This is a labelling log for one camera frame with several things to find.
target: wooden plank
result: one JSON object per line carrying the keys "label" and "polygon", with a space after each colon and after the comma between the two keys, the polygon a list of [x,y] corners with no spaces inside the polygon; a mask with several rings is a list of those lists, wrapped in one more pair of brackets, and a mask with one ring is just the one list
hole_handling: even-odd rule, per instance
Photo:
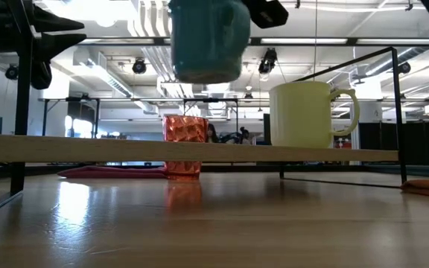
{"label": "wooden plank", "polygon": [[0,135],[0,162],[397,160],[396,151]]}

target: red mat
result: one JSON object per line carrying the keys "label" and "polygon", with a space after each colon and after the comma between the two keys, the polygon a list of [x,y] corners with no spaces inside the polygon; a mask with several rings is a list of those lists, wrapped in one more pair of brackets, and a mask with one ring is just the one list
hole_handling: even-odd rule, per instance
{"label": "red mat", "polygon": [[118,168],[118,167],[79,167],[59,172],[57,175],[68,179],[167,179],[164,167],[157,168]]}

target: red textured cup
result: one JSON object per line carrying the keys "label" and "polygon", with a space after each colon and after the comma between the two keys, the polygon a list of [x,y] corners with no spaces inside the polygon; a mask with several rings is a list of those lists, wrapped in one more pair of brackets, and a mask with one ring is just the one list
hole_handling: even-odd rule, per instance
{"label": "red textured cup", "polygon": [[[165,141],[206,142],[208,120],[194,116],[166,115],[163,118]],[[201,162],[165,162],[166,175],[170,180],[194,181],[200,178]]]}

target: wooden surface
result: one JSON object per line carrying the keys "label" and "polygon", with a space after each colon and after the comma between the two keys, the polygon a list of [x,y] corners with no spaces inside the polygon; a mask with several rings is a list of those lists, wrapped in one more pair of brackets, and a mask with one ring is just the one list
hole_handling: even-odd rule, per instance
{"label": "wooden surface", "polygon": [[[344,179],[356,177],[399,181]],[[200,184],[30,177],[0,209],[0,267],[429,268],[429,197],[275,173],[202,173]]]}
{"label": "wooden surface", "polygon": [[0,162],[396,161],[396,151],[0,135]]}

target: teal mug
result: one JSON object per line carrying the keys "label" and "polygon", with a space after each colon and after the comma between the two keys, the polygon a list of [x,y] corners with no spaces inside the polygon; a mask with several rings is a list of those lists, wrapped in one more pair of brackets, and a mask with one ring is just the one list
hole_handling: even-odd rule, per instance
{"label": "teal mug", "polygon": [[171,55],[184,83],[239,78],[250,40],[250,12],[241,0],[171,0]]}

